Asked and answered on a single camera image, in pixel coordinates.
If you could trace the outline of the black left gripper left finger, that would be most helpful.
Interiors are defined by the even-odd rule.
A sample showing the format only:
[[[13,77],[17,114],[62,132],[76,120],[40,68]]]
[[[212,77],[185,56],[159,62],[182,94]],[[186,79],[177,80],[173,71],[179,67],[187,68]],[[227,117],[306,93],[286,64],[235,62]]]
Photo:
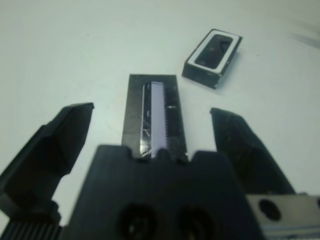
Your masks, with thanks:
[[[62,108],[0,175],[0,209],[11,220],[60,220],[52,197],[85,144],[93,109],[92,102]]]

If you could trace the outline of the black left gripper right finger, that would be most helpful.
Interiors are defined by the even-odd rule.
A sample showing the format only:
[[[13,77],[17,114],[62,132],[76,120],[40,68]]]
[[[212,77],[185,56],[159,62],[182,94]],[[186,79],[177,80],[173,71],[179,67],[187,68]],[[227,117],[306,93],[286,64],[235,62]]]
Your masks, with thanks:
[[[212,108],[210,114],[216,149],[230,160],[245,193],[296,193],[263,142],[242,116],[219,108]]]

